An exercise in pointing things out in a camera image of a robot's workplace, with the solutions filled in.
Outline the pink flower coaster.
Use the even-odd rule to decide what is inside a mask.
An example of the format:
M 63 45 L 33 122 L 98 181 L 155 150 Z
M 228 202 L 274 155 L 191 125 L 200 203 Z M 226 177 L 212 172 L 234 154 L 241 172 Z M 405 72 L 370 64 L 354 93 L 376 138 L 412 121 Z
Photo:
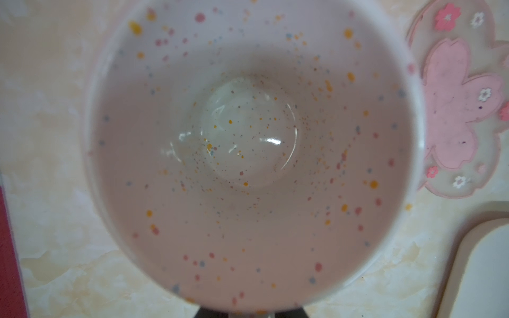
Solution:
M 427 136 L 420 187 L 472 196 L 493 177 L 508 130 L 508 42 L 486 1 L 431 1 L 407 41 L 423 81 Z

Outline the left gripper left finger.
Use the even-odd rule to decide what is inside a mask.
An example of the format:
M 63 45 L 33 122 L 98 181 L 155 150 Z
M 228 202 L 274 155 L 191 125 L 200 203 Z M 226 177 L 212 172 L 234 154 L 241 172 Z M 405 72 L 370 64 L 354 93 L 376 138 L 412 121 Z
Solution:
M 228 318 L 229 314 L 222 313 L 214 310 L 209 310 L 203 307 L 200 307 L 200 309 L 195 314 L 194 318 Z

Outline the clear plastic tray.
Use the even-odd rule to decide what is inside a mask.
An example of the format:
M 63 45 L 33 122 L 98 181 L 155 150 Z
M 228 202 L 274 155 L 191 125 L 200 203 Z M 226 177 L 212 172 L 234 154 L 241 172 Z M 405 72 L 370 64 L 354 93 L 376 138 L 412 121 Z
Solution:
M 508 317 L 508 219 L 471 229 L 461 241 L 438 317 Z

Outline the white mug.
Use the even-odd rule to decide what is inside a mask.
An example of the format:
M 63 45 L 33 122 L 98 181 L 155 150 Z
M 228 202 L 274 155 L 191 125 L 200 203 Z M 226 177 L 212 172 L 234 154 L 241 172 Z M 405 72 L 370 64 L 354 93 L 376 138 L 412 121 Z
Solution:
M 211 310 L 291 310 L 393 238 L 424 94 L 377 1 L 130 1 L 91 69 L 82 151 L 127 257 Z

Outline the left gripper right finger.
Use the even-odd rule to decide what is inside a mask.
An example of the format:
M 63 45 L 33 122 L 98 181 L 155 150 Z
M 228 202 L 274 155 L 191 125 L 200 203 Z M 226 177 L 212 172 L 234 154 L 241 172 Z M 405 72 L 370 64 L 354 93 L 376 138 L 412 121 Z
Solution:
M 306 311 L 300 307 L 293 310 L 275 313 L 275 318 L 308 318 Z

